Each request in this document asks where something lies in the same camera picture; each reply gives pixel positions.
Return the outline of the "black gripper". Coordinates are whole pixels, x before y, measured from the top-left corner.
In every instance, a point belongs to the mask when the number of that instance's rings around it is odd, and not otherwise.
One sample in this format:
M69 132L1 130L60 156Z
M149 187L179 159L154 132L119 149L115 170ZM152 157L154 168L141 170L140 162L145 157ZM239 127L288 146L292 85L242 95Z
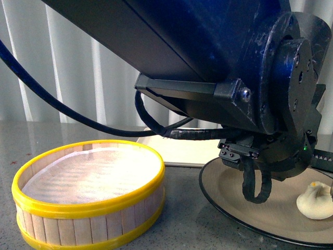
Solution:
M317 108L324 99L325 90L324 84L316 86L300 135L249 133L238 139L221 139L218 147L223 164L243 170L241 158L246 156L253 159L254 169L265 169L279 181L297 176L306 168L332 174L332 153L315 148L322 118Z

